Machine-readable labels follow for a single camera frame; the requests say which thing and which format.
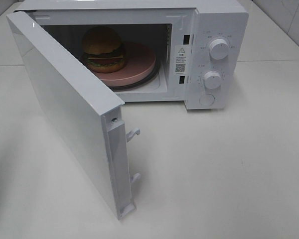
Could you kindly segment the pink round plate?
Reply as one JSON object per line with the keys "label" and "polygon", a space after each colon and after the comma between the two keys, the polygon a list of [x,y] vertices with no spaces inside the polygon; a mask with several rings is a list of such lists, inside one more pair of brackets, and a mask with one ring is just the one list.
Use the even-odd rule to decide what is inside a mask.
{"label": "pink round plate", "polygon": [[154,69],[156,54],[153,49],[136,42],[125,42],[126,62],[112,73],[95,73],[109,87],[123,87],[143,80]]}

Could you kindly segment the round white door button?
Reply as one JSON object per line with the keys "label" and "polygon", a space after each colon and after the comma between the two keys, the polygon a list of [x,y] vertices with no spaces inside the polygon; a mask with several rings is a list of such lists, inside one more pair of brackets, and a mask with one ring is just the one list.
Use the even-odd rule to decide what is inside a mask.
{"label": "round white door button", "polygon": [[205,94],[201,96],[199,102],[201,105],[209,107],[214,104],[215,97],[212,94]]}

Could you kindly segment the white microwave door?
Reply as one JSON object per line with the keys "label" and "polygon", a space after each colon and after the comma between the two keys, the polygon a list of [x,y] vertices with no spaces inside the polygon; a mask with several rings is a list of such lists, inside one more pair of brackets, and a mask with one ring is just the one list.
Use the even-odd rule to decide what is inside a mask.
{"label": "white microwave door", "polygon": [[126,132],[113,91],[27,13],[7,16],[39,104],[117,219],[135,209]]}

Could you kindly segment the toy hamburger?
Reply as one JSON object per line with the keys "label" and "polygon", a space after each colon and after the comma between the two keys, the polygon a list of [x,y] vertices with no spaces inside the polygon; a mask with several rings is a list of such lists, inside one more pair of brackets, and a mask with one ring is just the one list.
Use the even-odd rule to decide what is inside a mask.
{"label": "toy hamburger", "polygon": [[126,63],[125,46],[120,36],[110,27],[96,26],[82,38],[82,63],[98,73],[112,73]]}

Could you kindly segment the glass microwave turntable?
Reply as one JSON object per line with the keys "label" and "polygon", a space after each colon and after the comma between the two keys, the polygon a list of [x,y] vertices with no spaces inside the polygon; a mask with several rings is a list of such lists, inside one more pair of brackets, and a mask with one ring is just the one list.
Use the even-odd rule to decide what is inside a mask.
{"label": "glass microwave turntable", "polygon": [[156,61],[153,70],[140,81],[125,86],[109,87],[109,88],[113,91],[124,91],[124,90],[140,87],[152,81],[159,74],[159,69],[160,69],[160,61]]}

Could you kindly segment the lower white microwave knob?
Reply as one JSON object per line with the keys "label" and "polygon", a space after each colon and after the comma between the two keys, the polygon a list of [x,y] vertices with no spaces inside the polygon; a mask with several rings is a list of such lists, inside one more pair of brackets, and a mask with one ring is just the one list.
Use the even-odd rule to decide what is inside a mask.
{"label": "lower white microwave knob", "polygon": [[209,71],[204,76],[204,86],[207,89],[214,90],[220,87],[222,83],[222,77],[218,71]]}

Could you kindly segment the white microwave knob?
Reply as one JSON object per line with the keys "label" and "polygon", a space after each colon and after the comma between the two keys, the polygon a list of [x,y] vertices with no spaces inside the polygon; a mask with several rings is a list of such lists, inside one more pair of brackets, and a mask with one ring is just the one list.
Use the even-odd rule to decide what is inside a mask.
{"label": "white microwave knob", "polygon": [[211,39],[208,45],[209,55],[214,60],[222,60],[229,54],[230,43],[222,36]]}
{"label": "white microwave knob", "polygon": [[207,89],[214,90],[220,87],[222,83],[222,77],[218,71],[209,71],[204,76],[204,86]]}

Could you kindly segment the white warning label sticker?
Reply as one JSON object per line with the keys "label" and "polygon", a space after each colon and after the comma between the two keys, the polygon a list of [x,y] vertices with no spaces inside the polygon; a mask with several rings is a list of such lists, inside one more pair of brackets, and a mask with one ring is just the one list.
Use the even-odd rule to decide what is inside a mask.
{"label": "white warning label sticker", "polygon": [[189,45],[177,45],[174,48],[174,65],[173,72],[174,74],[186,74],[188,59],[189,59]]}

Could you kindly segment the white microwave oven body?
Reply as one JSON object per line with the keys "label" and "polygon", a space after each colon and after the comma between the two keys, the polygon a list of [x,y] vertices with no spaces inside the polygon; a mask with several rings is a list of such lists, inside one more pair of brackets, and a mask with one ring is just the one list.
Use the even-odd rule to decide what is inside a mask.
{"label": "white microwave oven body", "polygon": [[[26,0],[18,11],[27,13],[77,60],[83,53],[83,34],[99,25],[111,27],[125,42],[149,46],[160,61],[155,79],[134,89],[111,91],[124,103],[183,101],[188,110],[225,106],[249,16],[235,0]],[[229,41],[229,54],[214,60],[208,45],[219,36]],[[189,45],[186,74],[173,72],[177,45]],[[222,77],[214,90],[204,86],[203,76],[209,71]],[[213,105],[200,104],[205,94],[215,97]]]}

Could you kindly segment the upper white microwave knob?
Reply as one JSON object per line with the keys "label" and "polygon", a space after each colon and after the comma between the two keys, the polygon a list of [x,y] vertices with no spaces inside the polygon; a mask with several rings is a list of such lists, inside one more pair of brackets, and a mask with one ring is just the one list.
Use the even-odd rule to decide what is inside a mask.
{"label": "upper white microwave knob", "polygon": [[229,54],[230,43],[222,36],[211,39],[208,45],[209,55],[214,60],[222,60]]}

